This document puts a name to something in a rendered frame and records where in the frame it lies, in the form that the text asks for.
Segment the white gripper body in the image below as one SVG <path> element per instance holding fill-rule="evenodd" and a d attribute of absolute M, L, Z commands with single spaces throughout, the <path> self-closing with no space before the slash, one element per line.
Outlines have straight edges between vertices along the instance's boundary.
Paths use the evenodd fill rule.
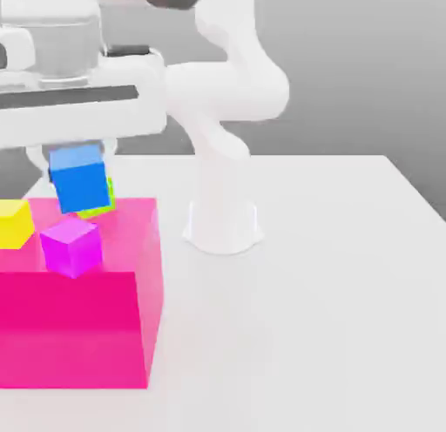
<path fill-rule="evenodd" d="M 0 85 L 0 149 L 127 138 L 166 126 L 158 52 L 101 57 L 87 84 L 42 89 L 22 75 Z"/>

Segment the small blue cube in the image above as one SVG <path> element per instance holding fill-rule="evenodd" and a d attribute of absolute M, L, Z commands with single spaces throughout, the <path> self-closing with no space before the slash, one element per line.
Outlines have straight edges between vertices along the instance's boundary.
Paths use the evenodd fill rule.
<path fill-rule="evenodd" d="M 61 213 L 78 213 L 111 204 L 105 162 L 98 145 L 51 150 L 49 172 Z"/>

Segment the small lime green cube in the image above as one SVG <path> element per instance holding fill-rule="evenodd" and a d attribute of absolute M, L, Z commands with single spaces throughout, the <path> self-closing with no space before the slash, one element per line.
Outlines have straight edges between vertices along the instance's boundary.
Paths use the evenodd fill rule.
<path fill-rule="evenodd" d="M 110 200 L 110 204 L 108 206 L 101 206 L 101 207 L 97 207 L 97 208 L 83 210 L 83 211 L 77 212 L 77 216 L 81 219 L 89 219 L 89 218 L 97 217 L 104 213 L 114 211 L 116 209 L 116 202 L 115 202 L 113 183 L 112 183 L 111 177 L 107 178 L 107 189 L 108 189 L 108 196 L 109 196 L 109 200 Z"/>

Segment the small yellow cube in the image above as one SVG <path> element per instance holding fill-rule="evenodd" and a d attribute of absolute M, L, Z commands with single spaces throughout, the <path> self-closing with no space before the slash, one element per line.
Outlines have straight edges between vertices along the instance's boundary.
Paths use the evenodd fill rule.
<path fill-rule="evenodd" d="M 35 232 L 30 203 L 0 199 L 0 250 L 18 250 Z"/>

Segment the small magenta cube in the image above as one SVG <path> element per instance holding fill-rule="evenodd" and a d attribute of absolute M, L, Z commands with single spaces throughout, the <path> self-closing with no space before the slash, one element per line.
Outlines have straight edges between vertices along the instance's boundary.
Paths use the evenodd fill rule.
<path fill-rule="evenodd" d="M 48 271 L 76 279 L 102 264 L 102 240 L 97 224 L 68 217 L 39 233 Z"/>

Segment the large pink box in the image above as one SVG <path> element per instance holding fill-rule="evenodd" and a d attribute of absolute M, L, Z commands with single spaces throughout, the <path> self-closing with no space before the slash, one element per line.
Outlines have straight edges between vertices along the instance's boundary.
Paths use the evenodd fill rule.
<path fill-rule="evenodd" d="M 94 217 L 103 261 L 76 279 L 44 263 L 39 233 L 64 219 L 58 202 L 26 200 L 35 232 L 0 250 L 0 388 L 146 388 L 164 299 L 156 200 Z"/>

